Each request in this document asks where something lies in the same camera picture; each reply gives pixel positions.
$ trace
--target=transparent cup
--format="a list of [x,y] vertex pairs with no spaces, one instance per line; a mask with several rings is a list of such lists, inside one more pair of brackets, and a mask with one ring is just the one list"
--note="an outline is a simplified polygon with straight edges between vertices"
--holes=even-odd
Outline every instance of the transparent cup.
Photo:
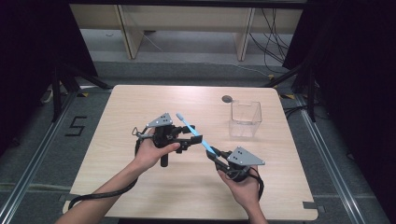
[[261,123],[262,106],[260,102],[232,101],[230,136],[253,137]]

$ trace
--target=white desk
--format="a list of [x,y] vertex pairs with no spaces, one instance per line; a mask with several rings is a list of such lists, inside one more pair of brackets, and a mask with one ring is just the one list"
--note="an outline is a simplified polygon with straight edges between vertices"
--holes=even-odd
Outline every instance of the white desk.
[[[221,97],[260,101],[262,124],[253,138],[232,138],[228,132],[230,104]],[[72,194],[88,194],[103,185],[134,157],[134,127],[168,112],[176,126],[184,126],[176,113],[196,126],[207,143],[220,150],[241,146],[265,160],[260,174],[265,184],[261,199],[270,220],[313,220],[312,203],[303,167],[294,145],[277,93],[273,89],[117,86],[81,164]],[[139,177],[135,187],[122,195],[108,217],[246,219],[245,211],[221,181],[214,162],[202,145],[189,147],[182,154],[169,155],[169,165],[157,164]]]

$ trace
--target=gray carpet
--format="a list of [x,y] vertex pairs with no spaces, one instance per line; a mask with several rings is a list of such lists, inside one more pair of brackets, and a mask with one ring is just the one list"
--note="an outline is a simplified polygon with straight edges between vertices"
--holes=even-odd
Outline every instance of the gray carpet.
[[[198,85],[198,86],[243,86],[259,87],[269,82],[261,73],[242,69],[233,65],[215,65],[207,63],[95,63],[98,74],[104,82],[117,84],[147,85]],[[265,74],[265,66],[247,66]],[[271,70],[285,72],[281,67]],[[91,83],[78,79],[81,85]],[[291,93],[292,78],[277,86],[279,93]],[[40,165],[37,174],[25,194],[22,203],[11,223],[52,223],[61,214],[64,201],[61,196],[68,193],[85,152],[91,142],[95,128],[106,106],[110,93],[91,91],[87,97],[77,97],[68,110],[62,127],[50,145],[49,151]],[[284,107],[297,106],[292,99],[281,99]],[[3,203],[32,158],[52,119],[51,103],[38,107],[30,123],[20,134],[21,144],[9,148],[0,158],[0,202]],[[365,182],[354,161],[347,158],[347,147],[342,141],[332,121],[328,119],[324,107],[316,107],[317,125],[332,151],[347,184],[357,201],[367,223],[389,223],[380,208],[370,187]],[[67,136],[78,133],[70,128],[75,124],[85,126],[80,136]],[[350,223],[346,209],[338,196],[326,167],[318,154],[317,147],[306,128],[300,112],[289,117],[289,126],[297,146],[308,184],[319,206],[318,219],[311,223]],[[102,223],[118,223],[116,218],[104,218]],[[165,223],[159,220],[133,220],[131,223]]]

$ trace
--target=light wood tabletop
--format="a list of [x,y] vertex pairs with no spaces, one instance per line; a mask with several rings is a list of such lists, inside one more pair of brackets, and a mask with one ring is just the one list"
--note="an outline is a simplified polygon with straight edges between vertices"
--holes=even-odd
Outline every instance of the light wood tabletop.
[[[231,137],[231,104],[221,98],[258,101],[262,123],[254,137]],[[261,206],[269,220],[314,220],[314,202],[284,111],[274,89],[193,86],[134,86],[114,88],[91,144],[78,171],[71,194],[89,194],[134,158],[134,127],[145,125],[163,113],[174,125],[184,126],[176,113],[222,151],[244,147],[265,161],[259,166],[264,182]],[[179,138],[190,138],[180,134]],[[157,165],[142,174],[124,193],[107,217],[247,219],[228,187],[221,181],[213,161],[199,145],[182,154],[171,153],[168,167]]]

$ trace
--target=person's right hand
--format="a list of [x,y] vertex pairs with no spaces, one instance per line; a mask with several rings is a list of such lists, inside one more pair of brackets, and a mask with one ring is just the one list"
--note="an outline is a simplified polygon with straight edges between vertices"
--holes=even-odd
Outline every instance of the person's right hand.
[[[249,205],[259,203],[259,183],[253,177],[248,176],[245,180],[241,182],[235,182],[231,180],[224,172],[218,170],[219,176],[224,181],[224,183],[230,188],[231,193],[235,200],[245,209]],[[255,171],[250,169],[250,174],[257,176]]]

